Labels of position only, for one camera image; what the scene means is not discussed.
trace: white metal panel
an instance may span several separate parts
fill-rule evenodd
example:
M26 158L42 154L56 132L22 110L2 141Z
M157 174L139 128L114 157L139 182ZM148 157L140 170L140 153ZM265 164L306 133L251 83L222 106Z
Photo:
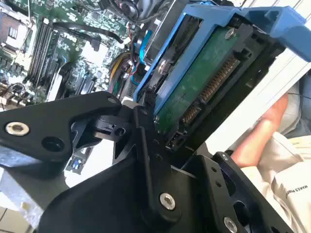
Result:
M306 26L311 29L310 0L247 0L244 4L244 7L260 6L291 6L307 18ZM305 62L290 50L285 50L257 87L206 140L208 150L214 154L228 149L310 69L311 63Z

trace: yellow wire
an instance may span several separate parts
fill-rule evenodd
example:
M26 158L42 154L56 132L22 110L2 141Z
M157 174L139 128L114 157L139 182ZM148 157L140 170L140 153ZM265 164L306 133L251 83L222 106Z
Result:
M117 60L117 62L115 63L115 65L113 66L113 69L112 69L112 71L111 71L111 74L110 74L110 81L111 81L112 77L115 75L115 73L116 73L116 71L117 71L119 65L121 64L121 61L123 60L123 57L125 57L125 56L127 56L127 55L129 55L129 54L130 54L129 52L125 53L125 54L123 54L122 56L120 56L120 58Z

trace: metal screw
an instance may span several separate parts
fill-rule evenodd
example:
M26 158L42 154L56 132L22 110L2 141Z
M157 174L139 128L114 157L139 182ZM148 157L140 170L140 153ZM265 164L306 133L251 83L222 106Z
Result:
M237 233L238 232L238 228L235 225L234 221L231 220L231 218L224 217L224 224L231 233Z
M230 28L227 33L225 34L225 39L229 40L231 39L233 36L235 35L235 29L234 28Z
M14 136L25 136L29 133L28 125L21 123L21 122L11 122L5 126L5 130L8 134Z
M110 103L117 103L117 101L116 101L115 99L113 99L113 98L108 98L108 101L109 101Z
M226 161L229 160L225 154L222 154L222 157L223 157L223 159L226 160Z
M162 193L160 195L160 202L161 204L164 206L164 208L168 209L168 210L173 210L175 209L175 200L174 198L168 194L168 193Z

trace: blue plastic bracket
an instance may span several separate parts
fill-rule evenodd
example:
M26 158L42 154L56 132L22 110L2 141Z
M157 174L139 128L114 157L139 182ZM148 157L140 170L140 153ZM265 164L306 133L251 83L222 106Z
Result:
M178 63L167 77L165 83L159 89L155 100L154 115L158 113L168 97L175 90L215 28L218 26L225 27L235 14L245 17L261 29L263 33L269 34L272 38L277 39L281 44L292 50L298 56L307 62L311 62L311 46L308 46L308 43L311 41L311 32L304 26L306 20L291 7L255 7L241 9L236 7L191 4L185 7L171 34L155 57L149 71L137 87L134 93L134 100L138 100L140 90L152 77L152 71L156 68L185 15L201 18L203 20L202 25L183 55L179 58Z

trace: person's arm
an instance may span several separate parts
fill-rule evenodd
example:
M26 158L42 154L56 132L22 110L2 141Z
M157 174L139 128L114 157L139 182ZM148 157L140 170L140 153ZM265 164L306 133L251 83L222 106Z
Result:
M280 126L288 96L282 96L262 117L249 136L231 155L239 167L257 166L263 149Z

